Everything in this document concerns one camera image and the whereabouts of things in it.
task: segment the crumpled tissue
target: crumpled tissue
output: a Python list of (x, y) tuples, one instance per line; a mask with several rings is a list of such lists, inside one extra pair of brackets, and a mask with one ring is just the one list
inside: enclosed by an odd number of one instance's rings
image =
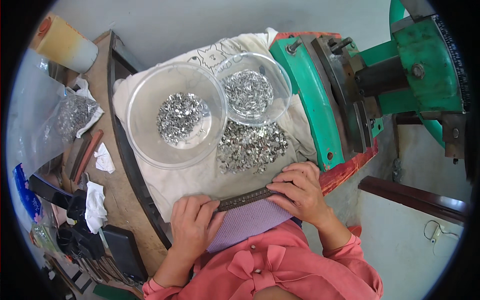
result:
[(107, 220), (107, 211), (103, 207), (104, 200), (103, 186), (91, 181), (87, 182), (85, 221), (87, 221), (88, 229), (94, 234)]
[[(71, 88), (66, 87), (65, 92), (67, 93), (67, 96), (72, 96), (72, 95), (84, 96), (84, 97), (88, 97), (88, 98), (90, 98), (90, 99), (92, 99), (93, 101), (96, 102), (95, 98), (93, 98), (93, 96), (92, 96), (92, 93), (90, 93), (90, 90), (88, 89), (87, 80), (83, 79), (81, 77), (81, 75), (79, 75), (75, 79), (75, 83), (73, 84), (73, 86), (75, 86), (75, 85), (79, 86), (80, 89), (75, 92)], [(97, 110), (93, 113), (93, 116), (90, 119), (90, 121), (83, 128), (81, 128), (77, 131), (76, 137), (78, 139), (81, 138), (82, 134), (84, 134), (85, 131), (87, 131), (90, 127), (92, 127), (92, 125), (95, 124), (95, 122), (97, 122), (100, 119), (100, 117), (103, 115), (103, 113), (104, 113), (103, 109), (99, 106), (97, 108)]]
[(101, 143), (98, 147), (98, 152), (94, 152), (93, 155), (96, 157), (95, 167), (102, 171), (107, 171), (108, 173), (113, 173), (115, 171), (115, 166), (113, 165), (112, 157), (105, 147), (104, 143)]

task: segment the plastic bottle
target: plastic bottle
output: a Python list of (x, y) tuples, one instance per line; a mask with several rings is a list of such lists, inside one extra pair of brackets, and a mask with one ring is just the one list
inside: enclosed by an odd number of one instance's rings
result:
[(94, 43), (51, 13), (42, 21), (33, 40), (32, 48), (38, 54), (78, 73), (87, 72), (98, 55)]

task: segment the pink blouse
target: pink blouse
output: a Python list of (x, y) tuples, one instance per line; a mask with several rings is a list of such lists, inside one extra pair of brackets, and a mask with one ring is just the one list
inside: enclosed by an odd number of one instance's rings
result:
[(164, 288), (150, 280), (146, 300), (252, 299), (255, 292), (279, 286), (302, 299), (379, 299), (382, 280), (364, 259), (360, 239), (313, 253), (301, 228), (288, 220), (213, 256), (195, 262), (196, 276), (183, 288)]

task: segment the wooden table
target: wooden table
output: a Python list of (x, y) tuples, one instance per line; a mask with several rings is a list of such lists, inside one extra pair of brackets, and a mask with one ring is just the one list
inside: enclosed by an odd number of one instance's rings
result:
[[(100, 142), (105, 143), (116, 170), (109, 174), (97, 169), (95, 167), (96, 159), (92, 156), (85, 172), (90, 175), (91, 181), (104, 186), (104, 206), (108, 213), (107, 223), (133, 232), (145, 268), (149, 276), (153, 276), (167, 255), (167, 250), (154, 231), (132, 189), (117, 147), (113, 126), (115, 116), (109, 103), (112, 87), (108, 85), (111, 79), (108, 71), (111, 71), (114, 38), (114, 33), (108, 31), (94, 41), (98, 46), (98, 57), (84, 77), (88, 81), (92, 96), (105, 111), (90, 132), (93, 135), (99, 129), (103, 130), (104, 135)], [(77, 186), (71, 182), (70, 188), (75, 191)]]

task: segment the black power bank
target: black power bank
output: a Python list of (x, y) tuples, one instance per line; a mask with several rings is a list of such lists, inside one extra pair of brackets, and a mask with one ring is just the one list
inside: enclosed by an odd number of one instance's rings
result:
[(103, 228), (103, 234), (120, 272), (134, 281), (146, 282), (148, 273), (138, 252), (133, 233), (113, 225), (107, 225)]

